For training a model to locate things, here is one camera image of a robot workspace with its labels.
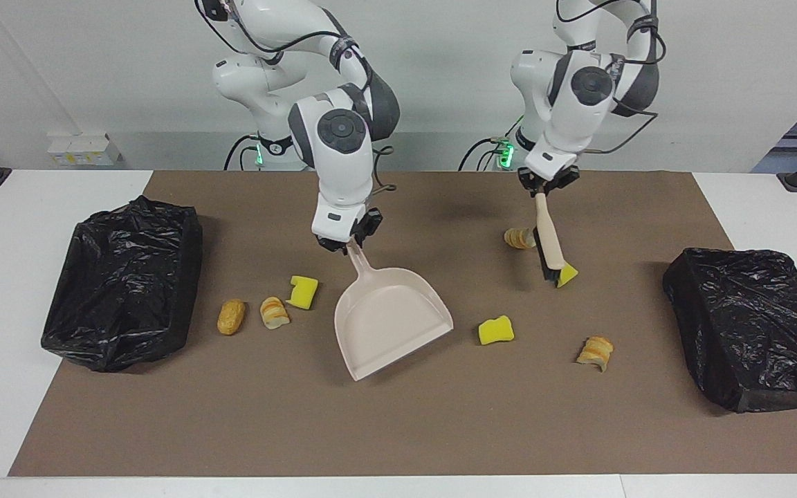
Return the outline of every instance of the black plastic bag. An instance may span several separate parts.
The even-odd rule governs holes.
[[[196,210],[139,196],[73,231],[42,347],[92,371],[160,360],[186,344],[202,264]]]
[[[773,251],[685,249],[663,276],[700,391],[739,413],[797,409],[797,269]]]

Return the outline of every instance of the yellow object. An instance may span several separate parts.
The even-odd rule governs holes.
[[[313,306],[313,296],[315,296],[315,291],[319,288],[318,280],[294,275],[294,277],[291,277],[291,285],[294,286],[294,289],[291,290],[291,298],[288,299],[288,304],[300,309],[309,309],[310,306]]]
[[[515,338],[515,334],[512,331],[512,322],[509,321],[509,317],[506,315],[494,320],[488,320],[478,326],[478,340],[482,346],[493,342],[510,341],[513,338]]]
[[[270,331],[291,323],[288,311],[278,297],[267,297],[263,301],[263,304],[260,305],[260,317],[263,318],[263,325],[266,325]]]
[[[569,262],[565,262],[565,267],[562,268],[562,273],[559,274],[559,281],[556,282],[557,288],[562,288],[565,284],[569,283],[574,277],[579,275],[580,272],[576,268],[570,266]]]
[[[503,232],[503,241],[515,249],[534,249],[537,240],[534,239],[534,230],[509,229]]]
[[[592,336],[586,340],[586,346],[576,357],[577,363],[582,365],[598,365],[601,371],[606,371],[607,362],[611,359],[614,352],[614,345],[604,337]]]
[[[221,314],[217,318],[217,330],[225,336],[231,336],[241,327],[241,320],[244,319],[244,302],[240,299],[230,299],[223,303]]]

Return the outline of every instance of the dustpan pan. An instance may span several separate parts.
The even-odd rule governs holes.
[[[354,380],[452,331],[445,303],[420,275],[404,268],[371,268],[354,241],[346,250],[358,278],[340,296],[334,330]]]

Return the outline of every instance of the beige dustpan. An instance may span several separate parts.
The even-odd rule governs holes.
[[[373,269],[355,242],[346,249],[358,278],[340,296],[334,330],[354,380],[453,329],[445,303],[420,275],[402,268]]]

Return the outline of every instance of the box covered with black plastic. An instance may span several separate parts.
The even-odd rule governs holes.
[[[196,210],[139,196],[79,223],[42,347],[92,369],[121,371],[186,344],[202,262]]]
[[[773,251],[685,249],[663,276],[684,359],[725,409],[797,409],[797,269]]]

